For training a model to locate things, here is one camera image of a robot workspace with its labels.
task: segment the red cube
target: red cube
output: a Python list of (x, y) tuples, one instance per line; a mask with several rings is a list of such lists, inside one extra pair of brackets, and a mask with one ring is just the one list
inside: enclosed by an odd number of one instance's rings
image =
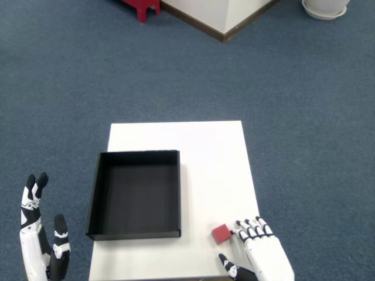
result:
[(222, 243), (223, 241), (231, 237), (231, 233), (227, 228), (226, 224), (223, 224), (217, 228), (214, 228), (211, 232), (213, 239), (215, 239), (217, 244)]

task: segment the white flower pot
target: white flower pot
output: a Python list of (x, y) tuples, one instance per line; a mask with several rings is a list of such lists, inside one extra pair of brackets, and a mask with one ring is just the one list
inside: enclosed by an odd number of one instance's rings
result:
[(318, 19), (335, 19), (346, 12), (350, 0), (302, 0), (307, 13)]

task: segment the robotic hand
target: robotic hand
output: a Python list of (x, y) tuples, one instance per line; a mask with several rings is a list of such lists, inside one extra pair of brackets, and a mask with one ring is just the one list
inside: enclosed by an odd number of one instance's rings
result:
[(70, 245), (64, 216), (59, 214), (54, 218), (53, 249), (40, 221), (39, 203), (47, 182), (46, 173), (37, 180), (31, 174), (23, 189), (19, 237), (28, 281), (63, 280), (69, 264)]
[(237, 221), (240, 229), (232, 234), (244, 243), (251, 268), (234, 265), (221, 253), (219, 258), (229, 276), (237, 281), (294, 281), (294, 272), (281, 246), (268, 224), (260, 217)]

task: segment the black tray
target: black tray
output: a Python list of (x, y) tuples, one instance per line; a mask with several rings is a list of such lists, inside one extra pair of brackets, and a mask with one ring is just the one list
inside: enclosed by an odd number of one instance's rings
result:
[(86, 235), (93, 240), (180, 237), (179, 151), (101, 153)]

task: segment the white tabletop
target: white tabletop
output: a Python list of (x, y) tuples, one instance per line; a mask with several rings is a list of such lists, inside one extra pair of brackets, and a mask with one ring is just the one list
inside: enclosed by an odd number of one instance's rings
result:
[(226, 276), (217, 255), (248, 268), (236, 237), (211, 230), (258, 215), (241, 121), (112, 124), (108, 151), (180, 151), (180, 238), (95, 241), (90, 281)]

